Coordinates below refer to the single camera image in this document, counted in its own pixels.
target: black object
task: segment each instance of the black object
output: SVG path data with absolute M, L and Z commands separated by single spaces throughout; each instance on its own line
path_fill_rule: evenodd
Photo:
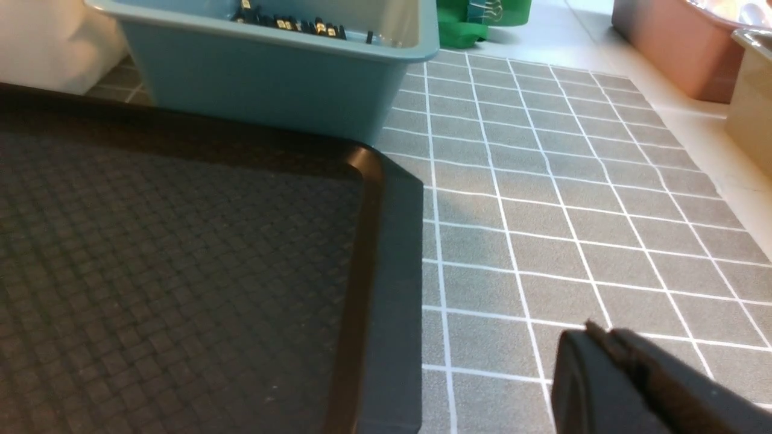
M 0 85 L 6 432 L 417 432 L 422 184 L 364 145 Z
M 558 434 L 766 434 L 772 415 L 627 329 L 560 336 Z

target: plastic bin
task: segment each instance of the plastic bin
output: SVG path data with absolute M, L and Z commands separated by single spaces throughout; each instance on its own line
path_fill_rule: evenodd
M 772 32 L 740 29 L 732 37 L 745 49 L 726 132 L 772 178 Z
M 743 58 L 731 35 L 749 8 L 769 9 L 764 0 L 615 0 L 611 24 L 687 96 L 729 103 Z
M 373 144 L 409 63 L 439 49 L 435 0 L 262 0 L 381 45 L 230 22 L 239 0 L 86 0 L 122 27 L 160 107 Z

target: white grid line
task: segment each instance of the white grid line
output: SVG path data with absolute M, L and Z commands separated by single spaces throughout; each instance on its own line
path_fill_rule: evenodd
M 471 64 L 469 63 L 469 55 L 467 53 L 464 53 L 464 57 L 466 59 L 466 65 L 469 72 L 469 80 L 472 83 L 472 96 L 475 99 L 475 107 L 477 109 L 477 117 L 479 121 L 480 132 L 482 133 L 482 140 L 485 142 L 486 151 L 488 154 L 488 164 L 490 165 L 490 174 L 493 177 L 493 188 L 496 191 L 496 197 L 499 203 L 499 213 L 501 215 L 501 222 L 504 225 L 504 229 L 507 232 L 509 232 L 509 226 L 506 221 L 506 213 L 504 212 L 504 204 L 503 204 L 503 200 L 501 199 L 501 191 L 499 190 L 499 182 L 496 177 L 496 169 L 493 167 L 493 154 L 491 154 L 490 145 L 488 144 L 488 137 L 485 132 L 485 127 L 483 125 L 483 112 L 480 111 L 479 100 L 477 98 L 477 89 L 475 88 L 475 78 L 472 74 Z M 518 270 L 517 258 L 515 257 L 515 250 L 512 246 L 512 239 L 509 236 L 506 237 L 506 246 L 507 246 L 507 249 L 510 251 L 510 261 L 512 263 L 512 268 L 514 270 Z M 517 290 L 520 293 L 520 302 L 523 305 L 523 314 L 526 316 L 526 318 L 530 318 L 530 312 L 528 310 L 528 302 L 526 301 L 525 291 L 523 290 L 523 282 L 520 280 L 519 274 L 515 274 L 515 281 L 517 282 Z M 528 328 L 528 334 L 530 335 L 531 346 L 533 347 L 533 356 L 536 360 L 536 367 L 537 367 L 537 372 L 539 373 L 539 379 L 544 380 L 546 377 L 544 374 L 544 366 L 541 363 L 541 357 L 539 355 L 539 347 L 536 340 L 536 333 L 533 330 L 533 325 L 528 324 L 527 328 Z M 550 389 L 547 387 L 546 383 L 542 383 L 542 392 L 544 396 L 544 404 L 547 406 L 547 414 L 549 415 L 549 418 L 550 418 L 550 424 L 554 427 L 554 417 L 552 414 L 552 401 L 550 398 Z
M 434 63 L 436 65 L 443 65 L 443 66 L 455 66 L 456 68 L 463 68 L 464 67 L 464 66 L 461 66 L 461 65 L 453 64 L 453 63 L 440 62 L 438 60 L 429 60 L 429 63 Z M 589 74 L 589 71 L 573 70 L 571 68 L 564 68 L 562 66 L 553 66 L 553 68 L 557 69 L 557 70 L 564 70 L 564 71 L 572 71 L 572 72 L 587 73 L 587 74 Z M 489 70 L 488 68 L 481 68 L 479 66 L 472 66 L 472 69 L 473 70 L 478 70 L 478 71 L 485 71 L 487 73 L 509 74 L 509 73 L 506 73 L 506 72 L 503 72 L 503 71 Z M 517 76 L 523 76 L 523 77 L 527 77 L 527 78 L 535 78 L 535 79 L 544 80 L 544 81 L 555 81 L 555 80 L 552 80 L 551 78 L 544 78 L 544 77 L 541 77 L 541 76 L 532 76 L 532 75 L 530 75 L 528 73 L 516 73 L 516 74 L 517 74 Z M 595 85 L 592 85 L 592 84 L 582 83 L 582 82 L 579 82 L 579 81 L 573 81 L 573 80 L 568 80 L 568 79 L 559 79 L 559 81 L 561 81 L 563 83 L 569 83 L 569 84 L 578 84 L 578 85 L 586 86 L 586 87 L 593 87 L 593 88 L 598 87 L 598 86 L 595 86 Z M 618 87 L 610 87 L 610 86 L 606 86 L 606 88 L 611 89 L 611 90 L 618 90 L 618 91 L 621 91 L 621 92 L 637 93 L 638 95 L 642 95 L 641 92 L 637 91 L 637 90 L 620 89 Z
M 424 258 L 423 262 L 425 263 L 431 263 L 431 264 L 437 264 L 437 259 L 431 259 L 431 258 Z M 456 263 L 451 261 L 443 261 L 442 262 L 444 266 L 452 266 L 452 267 L 458 267 L 458 268 L 468 268 L 472 270 L 485 270 L 485 271 L 492 271 L 494 273 L 505 273 L 505 274 L 514 274 L 515 270 L 507 270 L 504 268 L 496 268 L 494 266 L 484 266 L 484 265 L 477 265 L 477 264 L 468 264 L 468 263 Z M 538 276 L 538 277 L 546 277 L 549 279 L 555 279 L 555 280 L 565 280 L 567 282 L 577 282 L 577 283 L 591 283 L 589 279 L 582 279 L 580 277 L 569 277 L 569 276 L 560 276 L 557 274 L 550 274 L 550 273 L 540 273 L 537 271 L 517 271 L 522 276 Z M 651 287 L 642 287 L 639 285 L 630 285 L 628 283 L 616 283 L 616 282 L 604 282 L 602 280 L 595 280 L 595 283 L 598 285 L 601 285 L 603 287 L 614 287 L 614 288 L 623 288 L 627 290 L 642 290 L 642 291 L 649 291 L 649 292 L 658 292 L 658 293 L 664 293 L 664 292 L 670 292 L 678 295 L 688 296 L 688 297 L 697 297 L 697 298 L 707 298 L 711 300 L 721 300 L 721 301 L 738 301 L 738 299 L 734 297 L 727 297 L 727 296 L 719 296 L 719 295 L 712 295 L 712 294 L 703 294 L 703 293 L 692 293 L 689 291 L 680 291 L 680 290 L 665 290 L 662 288 L 651 288 Z M 746 304 L 755 304 L 757 306 L 771 306 L 772 307 L 772 301 L 757 301 L 757 300 L 746 300 L 746 299 L 739 299 L 741 303 Z
M 606 91 L 605 91 L 605 90 L 603 90 L 603 94 L 606 96 L 606 98 L 607 98 L 609 101 L 611 101 L 611 98 L 609 98 L 609 97 L 608 97 L 608 95 L 606 94 Z M 625 130 L 627 130 L 628 134 L 630 134 L 630 135 L 631 135 L 631 137 L 633 138 L 633 141 L 635 141 L 635 137 L 634 137 L 634 136 L 632 136 L 632 133 L 631 133 L 631 132 L 630 132 L 630 130 L 628 129 L 627 125 L 625 125 Z M 644 154 L 644 158 L 646 158 L 646 161 L 648 161 L 648 162 L 649 162 L 649 164 L 651 164 L 651 160 L 649 160 L 649 158 L 648 158 L 648 155 Z M 702 249 L 703 249 L 703 251 L 705 252 L 705 254 L 706 254 L 708 257 L 709 257 L 710 261 L 713 263 L 713 267 L 716 269 L 716 271 L 718 272 L 719 276 L 721 276 L 721 279 L 722 279 L 722 280 L 723 280 L 723 282 L 726 284 L 726 287 L 727 287 L 727 288 L 729 288 L 729 291 L 732 293 L 732 295 L 733 295 L 733 296 L 734 296 L 734 298 L 737 300 L 737 302 L 738 302 L 738 304 L 740 305 L 740 307 L 743 309 L 743 312 L 745 313 L 745 316 L 748 318 L 748 320 L 750 321 L 751 325 L 753 325 L 753 328 L 754 328 L 754 329 L 756 330 L 756 332 L 759 334 L 759 337 L 761 337 L 761 340 L 764 342 L 764 344 L 765 344 L 765 345 L 766 345 L 766 346 L 767 346 L 769 349 L 771 349 L 771 350 L 772 350 L 772 345 L 770 345 L 770 342 L 767 340 L 767 337 L 766 337 L 766 336 L 764 336 L 764 333 L 763 333 L 763 331 L 761 330 L 761 328 L 759 327 L 759 325 L 758 325 L 758 324 L 756 324 L 756 321 L 755 321 L 755 320 L 754 320 L 754 318 L 753 318 L 753 317 L 750 315 L 750 312 L 748 311 L 748 308 L 745 306 L 745 304 L 743 304 L 743 303 L 741 303 L 741 302 L 740 302 L 740 297 L 738 297 L 738 296 L 737 296 L 737 292 L 736 292 L 736 291 L 734 290 L 734 288 L 732 287 L 732 284 L 729 282 L 729 280 L 726 278 L 726 276 L 724 276 L 724 273 L 723 273 L 723 271 L 721 270 L 721 267 L 719 267 L 719 266 L 718 266 L 718 264 L 716 263 L 715 259 L 713 258 L 713 255 L 712 255 L 712 254 L 711 254 L 711 252 L 708 250 L 707 246 L 705 246 L 705 243 L 703 242 L 702 238 L 700 238 L 700 236 L 699 236 L 699 233 L 697 233 L 696 229 L 694 229 L 694 225 L 692 225 L 692 223 L 689 221 L 689 219 L 687 219 L 687 218 L 686 218 L 686 214 L 685 214 L 685 213 L 684 213 L 684 211 L 681 209 L 681 205 L 679 205 L 678 201 L 676 201 L 676 199 L 675 199 L 675 198 L 673 198 L 672 194 L 670 193 L 670 191 L 669 191 L 669 189 L 668 189 L 668 187 L 667 187 L 667 184 L 665 183 L 665 179 L 662 177 L 662 173 L 659 171 L 659 168 L 657 168 L 657 167 L 656 167 L 656 166 L 654 166 L 653 164 L 652 164 L 652 167 L 654 168 L 654 170 L 656 170 L 656 171 L 657 171 L 657 176 L 659 177 L 659 181 L 662 183 L 662 186 L 665 188 L 665 192 L 667 192 L 667 193 L 668 193 L 668 195 L 670 196 L 670 200 L 673 202 L 673 205 L 675 205 L 675 208 L 676 208 L 676 209 L 678 209 L 678 212 L 681 214 L 681 216 L 683 217 L 683 219 L 686 221 L 686 224 L 687 224 L 687 225 L 689 225 L 689 229 L 691 229 L 691 231 L 692 231 L 692 234 L 693 234 L 693 235 L 694 235 L 694 236 L 697 238 L 697 242 L 699 242 L 699 245 L 700 245 L 700 247 L 702 247 Z
M 525 318 L 525 317 L 518 317 L 515 315 L 491 314 L 487 312 L 479 312 L 477 310 L 456 309 L 453 307 L 442 308 L 442 307 L 429 306 L 429 305 L 422 306 L 422 309 L 429 310 L 432 312 L 441 312 L 445 314 L 467 315 L 470 317 L 490 318 L 494 320 L 507 320 L 507 321 L 514 321 L 519 323 L 527 323 L 527 324 L 539 324 L 539 325 L 560 327 L 560 328 L 571 329 L 571 330 L 584 330 L 584 325 L 581 325 L 581 324 L 564 323 L 560 321 L 551 321 L 551 320 L 538 320 L 536 318 Z M 772 352 L 772 349 L 769 349 L 767 347 L 760 347 L 758 345 L 738 344 L 736 342 L 726 342 L 726 341 L 711 341 L 708 339 L 689 338 L 686 336 L 673 336 L 670 334 L 649 333 L 645 331 L 636 331 L 636 333 L 649 339 L 662 339 L 664 341 L 697 343 L 697 344 L 709 345 L 714 347 L 741 348 L 744 350 L 760 351 L 763 353 Z
M 479 369 L 456 368 L 456 367 L 451 367 L 450 369 L 448 369 L 445 366 L 438 366 L 436 364 L 422 364 L 421 367 L 426 371 L 439 371 L 439 372 L 446 372 L 448 374 L 467 374 L 467 375 L 477 375 L 479 377 L 499 378 L 502 380 L 521 381 L 524 383 L 537 383 L 537 384 L 546 384 L 546 385 L 552 384 L 552 380 L 549 380 L 549 379 L 525 377 L 522 375 L 503 374 L 501 372 L 480 371 Z
M 432 115 L 431 111 L 429 110 L 429 84 L 428 84 L 428 71 L 426 68 L 426 63 L 424 63 L 424 88 L 426 90 L 426 127 L 428 128 L 428 143 L 429 143 L 429 158 L 430 160 L 430 166 L 431 166 L 431 172 L 432 172 L 432 184 L 437 185 L 437 174 L 435 171 L 435 162 L 434 162 L 434 144 L 432 142 Z M 432 192 L 432 201 L 433 201 L 433 209 L 434 209 L 434 217 L 435 220 L 439 220 L 439 213 L 438 213 L 438 203 L 437 203 L 437 191 L 434 190 Z M 439 225 L 435 224 L 435 248 L 437 250 L 437 280 L 438 280 L 438 287 L 440 292 L 440 304 L 441 306 L 447 307 L 447 299 L 445 298 L 445 274 L 442 269 L 442 243 L 441 243 L 441 236 L 440 236 L 440 230 Z M 443 354 L 445 359 L 445 385 L 447 388 L 447 394 L 448 394 L 448 413 L 449 413 L 449 421 L 450 421 L 450 432 L 451 434 L 458 434 L 459 427 L 458 427 L 458 416 L 455 409 L 455 394 L 453 390 L 453 375 L 451 372 L 452 368 L 452 359 L 451 359 L 451 353 L 450 353 L 450 330 L 448 326 L 448 314 L 442 313 L 442 347 L 443 347 Z
M 552 70 L 552 68 L 550 68 L 550 71 L 552 72 L 552 74 L 554 76 L 555 72 Z M 563 92 L 563 95 L 565 97 L 567 97 L 568 95 L 566 94 L 565 90 L 563 89 L 563 85 L 561 85 L 560 82 L 558 82 L 557 85 L 560 87 L 560 91 Z M 576 119 L 576 113 L 574 112 L 574 108 L 571 107 L 570 104 L 568 106 L 571 109 L 571 113 L 574 115 L 574 118 Z M 579 129 L 581 130 L 582 134 L 584 134 L 584 127 L 582 127 L 582 125 L 581 125 L 581 123 L 579 122 L 578 119 L 577 119 L 577 124 L 579 124 Z M 630 131 L 629 131 L 629 129 L 627 129 L 626 125 L 625 125 L 625 129 L 628 131 L 628 134 L 630 134 Z M 606 179 L 608 179 L 609 184 L 611 184 L 611 177 L 608 175 L 608 170 L 606 168 L 606 164 L 600 158 L 598 158 L 598 154 L 595 153 L 595 149 L 592 146 L 592 141 L 589 138 L 587 138 L 587 137 L 585 137 L 585 140 L 587 142 L 587 145 L 590 147 L 590 149 L 592 151 L 592 154 L 598 159 L 598 161 L 600 161 L 601 168 L 603 169 L 603 172 L 604 172 L 604 174 L 606 176 Z M 619 203 L 619 206 L 621 207 L 622 212 L 627 214 L 627 208 L 625 207 L 624 202 L 622 201 L 621 197 L 617 193 L 617 189 L 616 189 L 616 187 L 614 185 L 611 185 L 611 190 L 614 192 L 614 196 L 616 197 L 617 202 Z M 635 227 L 635 225 L 632 222 L 632 218 L 629 215 L 627 215 L 627 220 L 628 220 L 629 225 L 632 227 L 632 231 L 635 234 L 635 238 L 638 240 L 638 243 L 641 245 L 641 247 L 645 248 L 646 244 L 643 243 L 643 239 L 641 238 L 641 235 L 638 233 L 638 228 Z M 649 252 L 646 252 L 646 251 L 644 251 L 644 254 L 646 255 L 646 259 L 648 260 L 649 265 L 654 270 L 654 274 L 656 275 L 657 280 L 659 281 L 659 285 L 662 288 L 664 288 L 665 290 L 667 290 L 668 286 L 665 283 L 665 280 L 660 275 L 659 270 L 657 269 L 656 265 L 654 264 L 654 260 L 652 259 L 652 255 Z M 703 352 L 699 349 L 699 346 L 693 340 L 694 339 L 694 335 L 692 334 L 692 331 L 689 328 L 689 325 L 686 323 L 686 319 L 684 318 L 683 314 L 681 313 L 681 310 L 678 308 L 678 304 L 676 304 L 676 299 L 673 298 L 672 294 L 669 291 L 665 292 L 665 295 L 668 297 L 668 300 L 670 301 L 670 304 L 672 305 L 673 310 L 675 311 L 675 314 L 678 316 L 678 319 L 681 322 L 681 325 L 683 326 L 684 330 L 686 331 L 686 334 L 689 336 L 689 339 L 692 339 L 692 346 L 694 347 L 694 350 L 697 352 L 697 356 L 699 356 L 700 361 L 703 363 L 703 367 L 705 368 L 705 372 L 707 373 L 708 377 L 710 377 L 711 379 L 714 379 L 713 372 L 710 370 L 710 366 L 708 366 L 708 362 L 705 359 L 705 356 L 703 355 Z
M 508 125 L 508 126 L 511 126 L 511 127 L 518 127 L 518 128 L 525 128 L 525 127 L 522 127 L 520 125 L 514 125 L 514 124 L 502 124 L 502 125 Z M 405 130 L 404 128 L 390 127 L 388 125 L 384 126 L 383 129 L 384 130 L 391 130 L 391 131 L 400 131 L 402 133 L 414 134 L 416 136 L 423 136 L 423 137 L 426 137 L 426 135 L 427 135 L 426 133 L 422 133 L 422 132 L 419 132 L 419 131 L 410 131 L 410 130 Z M 619 140 L 619 139 L 610 139 L 608 137 L 593 136 L 593 135 L 582 135 L 582 134 L 578 134 L 578 133 L 569 133 L 567 131 L 550 130 L 548 128 L 534 128 L 534 130 L 536 130 L 536 131 L 544 131 L 544 132 L 547 132 L 547 133 L 566 134 L 568 136 L 589 137 L 589 138 L 594 138 L 594 139 L 602 139 L 602 140 L 605 140 L 605 141 L 618 141 L 618 142 L 621 142 L 621 143 L 635 144 L 635 142 L 632 142 L 632 141 L 624 141 L 624 140 Z M 470 141 L 470 142 L 474 142 L 474 143 L 480 143 L 479 140 L 465 139 L 465 138 L 460 138 L 460 137 L 438 136 L 436 134 L 435 134 L 435 137 L 448 138 L 448 139 L 453 139 L 453 140 L 457 140 L 457 141 Z M 683 147 L 666 146 L 664 144 L 641 143 L 640 145 L 641 146 L 649 146 L 649 147 L 660 147 L 662 149 L 677 149 L 677 150 L 683 151 Z

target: green object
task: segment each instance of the green object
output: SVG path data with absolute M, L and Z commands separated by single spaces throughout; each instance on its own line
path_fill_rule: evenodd
M 528 22 L 531 0 L 501 0 L 503 17 L 484 24 L 467 22 L 469 0 L 437 0 L 439 43 L 444 48 L 465 49 L 488 39 L 488 26 L 509 27 Z

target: gray tile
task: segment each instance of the gray tile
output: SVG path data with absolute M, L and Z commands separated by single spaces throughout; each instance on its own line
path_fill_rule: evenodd
M 514 273 L 445 266 L 445 299 L 452 309 L 523 316 Z
M 141 106 L 153 106 L 153 100 L 150 98 L 150 95 L 148 95 L 145 92 L 137 92 L 134 94 L 134 96 L 131 98 L 131 101 L 129 101 L 132 104 L 139 104 Z
M 574 83 L 587 84 L 590 86 L 597 86 L 592 75 L 588 71 L 569 70 L 566 68 L 556 68 L 553 66 L 552 72 L 555 74 L 559 81 L 571 81 Z
M 619 113 L 619 117 L 621 117 L 624 122 L 651 125 L 653 127 L 665 127 L 662 118 L 660 118 L 654 110 L 624 106 L 616 106 L 616 109 L 617 113 Z
M 420 179 L 424 185 L 432 186 L 432 165 L 429 161 L 401 155 L 390 155 L 389 158 Z
M 404 131 L 381 130 L 375 148 L 381 152 L 396 152 L 428 158 L 429 137 L 405 133 Z
M 563 91 L 560 90 L 560 86 L 557 85 L 555 80 L 543 80 L 541 78 L 533 78 L 528 76 L 517 76 L 517 84 L 520 85 L 520 90 L 530 90 L 531 92 L 550 93 L 552 95 L 563 95 Z
M 405 76 L 405 78 L 402 79 L 402 85 L 400 86 L 400 89 L 412 90 L 413 92 L 425 92 L 426 83 L 424 82 L 423 77 Z
M 426 115 L 408 111 L 392 110 L 388 112 L 384 126 L 421 134 L 428 132 Z
M 665 187 L 672 193 L 686 193 L 717 198 L 716 187 L 708 175 L 695 171 L 660 168 Z
M 533 334 L 536 335 L 539 347 L 539 358 L 544 368 L 544 377 L 552 379 L 555 375 L 555 360 L 557 359 L 557 346 L 560 343 L 560 335 L 565 329 L 545 324 L 534 324 Z
M 734 259 L 768 264 L 770 261 L 748 232 L 694 226 L 710 255 L 718 259 Z
M 625 106 L 633 106 L 645 109 L 652 108 L 652 106 L 648 104 L 646 98 L 644 98 L 640 93 L 606 89 L 606 95 L 608 95 L 608 99 L 614 104 L 622 104 Z
M 671 168 L 699 170 L 692 158 L 683 149 L 641 145 L 652 164 Z
M 439 95 L 441 97 L 454 97 L 464 98 L 466 100 L 474 100 L 474 94 L 472 93 L 472 85 L 466 83 L 457 83 L 455 81 L 428 79 L 429 93 L 432 95 Z
M 461 141 L 434 137 L 435 158 L 438 160 L 454 161 L 461 164 L 477 164 L 487 166 L 488 151 L 481 141 Z
M 424 188 L 424 219 L 434 219 L 434 197 L 429 188 Z
M 553 431 L 541 385 L 480 375 L 453 375 L 459 432 L 542 434 Z
M 469 70 L 466 66 L 450 66 L 429 62 L 426 64 L 426 72 L 432 78 L 443 78 L 469 82 Z
M 505 87 L 507 89 L 517 89 L 515 78 L 510 73 L 494 73 L 492 71 L 472 70 L 472 76 L 475 78 L 475 84 Z
M 490 196 L 438 191 L 437 206 L 441 222 L 504 229 L 499 201 Z
M 587 139 L 574 134 L 556 133 L 538 130 L 541 147 L 545 151 L 564 152 L 566 154 L 592 155 Z
M 448 314 L 448 326 L 454 367 L 538 376 L 524 322 Z
M 772 306 L 763 306 L 760 304 L 746 304 L 748 313 L 761 329 L 761 333 L 769 341 L 772 339 Z
M 742 229 L 743 225 L 737 220 L 734 212 L 722 200 L 695 198 L 692 196 L 673 196 L 678 202 L 681 211 L 692 223 L 723 226 L 727 228 Z
M 523 91 L 523 99 L 526 107 L 537 110 L 554 111 L 558 113 L 571 114 L 571 108 L 563 96 L 544 95 L 542 93 L 533 93 Z
M 587 279 L 576 243 L 535 236 L 511 237 L 519 270 Z
M 577 238 L 618 246 L 640 247 L 627 217 L 608 212 L 569 209 Z
M 532 318 L 571 324 L 583 324 L 589 318 L 606 325 L 601 305 L 589 283 L 542 276 L 522 276 L 521 280 Z
M 481 103 L 505 104 L 507 106 L 522 107 L 520 95 L 517 90 L 499 89 L 497 87 L 475 85 L 477 100 Z
M 613 158 L 615 160 L 633 161 L 636 163 L 645 163 L 646 157 L 638 149 L 638 145 L 629 141 L 616 141 L 601 139 L 598 137 L 589 137 L 595 153 L 600 158 Z
M 457 53 L 453 51 L 447 51 L 444 49 L 439 50 L 437 56 L 433 59 L 437 62 L 451 63 L 453 65 L 466 66 L 466 56 L 464 53 Z
M 526 111 L 519 107 L 504 107 L 495 104 L 479 103 L 482 120 L 488 122 L 500 122 L 503 124 L 520 125 L 529 127 Z
M 588 136 L 597 136 L 615 140 L 630 140 L 630 134 L 625 130 L 622 122 L 611 120 L 591 119 L 589 117 L 579 117 L 579 123 Z
M 621 212 L 614 191 L 608 185 L 557 179 L 557 187 L 568 206 Z
M 616 190 L 628 214 L 683 220 L 667 193 L 625 187 L 617 187 Z
M 490 153 L 493 157 L 493 167 L 497 169 L 547 173 L 547 164 L 544 162 L 544 156 L 539 151 L 527 151 L 525 149 L 491 144 Z
M 596 101 L 576 100 L 569 98 L 568 102 L 578 116 L 601 117 L 603 119 L 619 121 L 619 117 L 614 112 L 614 108 L 609 103 L 600 103 Z
M 442 315 L 433 310 L 423 311 L 422 362 L 445 365 L 445 345 L 442 338 Z
M 699 359 L 699 355 L 694 349 L 694 345 L 692 343 L 655 338 L 650 338 L 649 340 L 656 346 L 669 352 L 671 356 L 686 363 L 688 366 L 696 369 L 698 372 L 705 374 L 705 366 L 703 366 L 703 362 Z
M 600 87 L 585 86 L 584 84 L 561 83 L 567 97 L 584 98 L 585 100 L 605 102 L 606 96 Z
M 628 129 L 641 144 L 660 144 L 662 146 L 681 147 L 676 136 L 665 128 L 647 127 L 645 125 L 628 125 Z
M 441 225 L 440 236 L 445 261 L 512 269 L 503 232 Z
M 560 206 L 507 200 L 502 204 L 510 231 L 571 237 L 571 230 Z
M 736 301 L 673 294 L 675 304 L 696 339 L 764 346 Z
M 503 198 L 558 203 L 555 187 L 547 176 L 497 171 L 496 180 Z
M 731 297 L 713 263 L 707 259 L 652 253 L 654 265 L 669 290 Z
M 437 265 L 423 263 L 423 304 L 426 306 L 442 305 L 439 297 L 439 275 Z
M 593 75 L 595 76 L 595 79 L 598 81 L 598 83 L 603 87 L 607 87 L 609 89 L 630 90 L 633 92 L 638 92 L 638 88 L 635 87 L 635 84 L 624 77 L 607 76 L 605 74 L 599 73 L 593 73 Z
M 94 86 L 86 92 L 87 97 L 101 98 L 103 100 L 125 101 L 131 96 L 131 90 L 109 89 Z
M 493 177 L 489 169 L 469 168 L 448 163 L 435 163 L 437 186 L 457 192 L 495 195 Z
M 488 143 L 508 144 L 510 146 L 539 149 L 539 144 L 533 136 L 533 130 L 524 127 L 485 123 L 485 134 Z
M 513 60 L 510 60 L 510 65 L 512 66 L 512 70 L 515 71 L 515 74 L 518 74 L 518 75 L 523 74 L 527 76 L 547 78 L 550 80 L 553 79 L 552 72 L 550 71 L 550 67 L 547 65 L 515 62 Z
M 426 95 L 400 90 L 397 92 L 397 96 L 394 98 L 394 103 L 392 103 L 391 106 L 406 110 L 417 110 L 425 112 Z
M 632 224 L 635 225 L 647 249 L 693 255 L 705 254 L 689 225 L 685 223 L 633 217 Z
M 493 70 L 493 71 L 499 71 L 500 73 L 511 74 L 510 66 L 507 64 L 506 60 L 504 59 L 494 59 L 491 57 L 481 57 L 481 56 L 469 56 L 469 65 L 471 65 L 472 68 L 481 68 L 484 70 Z
M 142 83 L 139 71 L 134 68 L 113 68 L 104 76 L 98 86 L 115 86 L 132 91 Z
M 424 223 L 423 251 L 426 259 L 437 259 L 437 236 L 434 223 Z
M 447 116 L 465 117 L 466 119 L 475 121 L 478 120 L 477 106 L 474 101 L 430 96 L 429 111 L 432 114 L 444 114 Z
M 601 299 L 614 327 L 642 333 L 686 336 L 665 293 L 599 285 Z
M 576 118 L 567 114 L 550 113 L 546 111 L 528 110 L 533 126 L 544 130 L 563 131 L 580 134 L 581 129 Z
M 648 164 L 624 163 L 621 161 L 603 161 L 611 183 L 632 187 L 664 190 L 657 171 Z
M 421 434 L 448 434 L 450 410 L 448 407 L 448 383 L 445 372 L 422 372 L 423 423 Z
M 582 250 L 592 276 L 598 281 L 637 287 L 660 287 L 652 265 L 640 250 L 591 244 L 582 244 Z
M 483 132 L 477 120 L 432 115 L 432 134 L 436 136 L 481 141 Z
M 596 158 L 562 154 L 547 154 L 547 158 L 555 176 L 606 182 L 601 162 Z
M 772 402 L 772 353 L 700 344 L 716 381 L 754 402 Z
M 772 302 L 772 268 L 721 261 L 717 264 L 738 297 Z

